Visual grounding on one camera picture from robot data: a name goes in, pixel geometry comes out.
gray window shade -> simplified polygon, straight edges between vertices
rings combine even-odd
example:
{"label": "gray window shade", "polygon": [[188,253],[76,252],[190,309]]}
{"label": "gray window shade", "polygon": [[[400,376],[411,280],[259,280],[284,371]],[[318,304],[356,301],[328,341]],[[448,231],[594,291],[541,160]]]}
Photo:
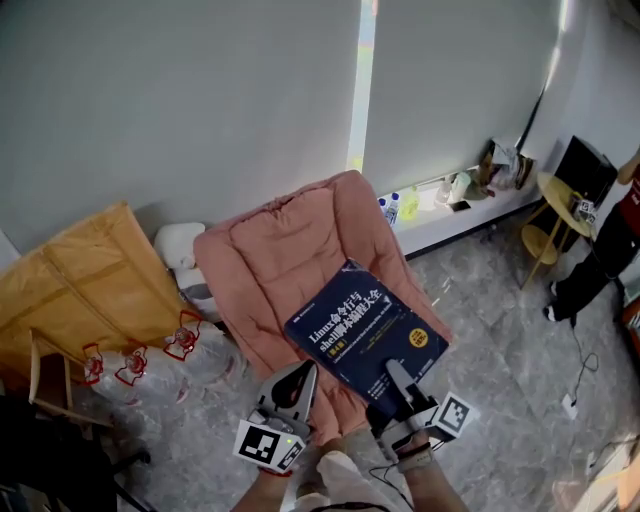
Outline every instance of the gray window shade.
{"label": "gray window shade", "polygon": [[359,0],[0,9],[0,225],[30,249],[126,199],[150,232],[344,169]]}
{"label": "gray window shade", "polygon": [[378,193],[515,144],[542,90],[557,0],[382,0],[363,173]]}

book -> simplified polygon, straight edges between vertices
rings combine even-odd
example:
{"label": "book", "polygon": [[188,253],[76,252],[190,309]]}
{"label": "book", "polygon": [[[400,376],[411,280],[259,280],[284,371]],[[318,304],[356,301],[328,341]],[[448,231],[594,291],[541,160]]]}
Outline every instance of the book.
{"label": "book", "polygon": [[349,259],[284,326],[286,335],[381,413],[402,396],[385,364],[400,361],[418,382],[449,344],[375,276]]}

pink cushion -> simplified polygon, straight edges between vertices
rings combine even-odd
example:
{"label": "pink cushion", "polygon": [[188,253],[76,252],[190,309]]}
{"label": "pink cushion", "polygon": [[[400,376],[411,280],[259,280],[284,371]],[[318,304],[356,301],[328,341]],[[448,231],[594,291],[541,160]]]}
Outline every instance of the pink cushion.
{"label": "pink cushion", "polygon": [[[263,378],[309,358],[284,335],[283,326],[347,257],[451,339],[414,281],[373,189],[357,171],[308,185],[223,222],[198,236],[194,251],[222,319]],[[365,425],[365,407],[321,368],[311,412],[315,441],[322,444]]]}

yellow badge on book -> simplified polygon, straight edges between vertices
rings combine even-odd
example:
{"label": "yellow badge on book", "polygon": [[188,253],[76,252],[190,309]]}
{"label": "yellow badge on book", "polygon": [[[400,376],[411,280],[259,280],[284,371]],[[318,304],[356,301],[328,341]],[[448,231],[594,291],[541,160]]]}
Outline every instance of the yellow badge on book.
{"label": "yellow badge on book", "polygon": [[409,333],[409,342],[416,348],[424,347],[428,341],[429,336],[424,329],[413,329]]}

white plush toy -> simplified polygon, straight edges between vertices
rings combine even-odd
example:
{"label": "white plush toy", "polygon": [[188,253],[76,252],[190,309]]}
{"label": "white plush toy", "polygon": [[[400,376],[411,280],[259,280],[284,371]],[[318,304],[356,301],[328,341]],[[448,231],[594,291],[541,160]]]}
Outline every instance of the white plush toy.
{"label": "white plush toy", "polygon": [[153,248],[173,272],[185,300],[193,304],[207,320],[218,322],[220,315],[216,302],[202,272],[196,267],[193,254],[193,241],[204,229],[204,224],[200,222],[167,224],[158,230]]}

